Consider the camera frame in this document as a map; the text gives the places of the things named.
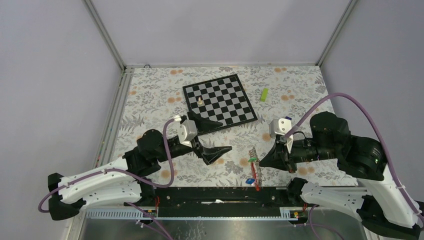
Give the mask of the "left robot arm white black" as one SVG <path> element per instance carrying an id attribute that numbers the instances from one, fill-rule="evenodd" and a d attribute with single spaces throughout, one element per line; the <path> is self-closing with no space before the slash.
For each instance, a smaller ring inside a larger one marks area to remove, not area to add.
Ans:
<path id="1" fill-rule="evenodd" d="M 165 123 L 162 131 L 147 130 L 134 149 L 116 160 L 72 176 L 50 174 L 49 193 L 40 201 L 38 211 L 61 221 L 88 207 L 126 202 L 148 206 L 155 200 L 155 188 L 173 184 L 174 158 L 194 153 L 208 166 L 232 150 L 231 146 L 208 148 L 200 143 L 199 129 L 220 126 L 222 123 L 192 111 L 176 115 Z"/>

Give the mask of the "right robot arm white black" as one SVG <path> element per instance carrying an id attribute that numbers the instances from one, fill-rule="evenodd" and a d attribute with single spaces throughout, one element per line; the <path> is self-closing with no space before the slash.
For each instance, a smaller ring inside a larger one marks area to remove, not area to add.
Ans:
<path id="1" fill-rule="evenodd" d="M 354 196 L 295 177 L 286 187 L 287 201 L 330 208 L 383 237 L 417 240 L 422 232 L 419 218 L 409 206 L 411 198 L 396 185 L 381 143 L 352 135 L 348 122 L 328 111 L 314 115 L 309 124 L 312 136 L 294 140 L 285 136 L 289 119 L 273 120 L 269 130 L 275 142 L 259 165 L 295 173 L 298 163 L 335 159 L 338 169 L 361 183 L 367 194 Z"/>

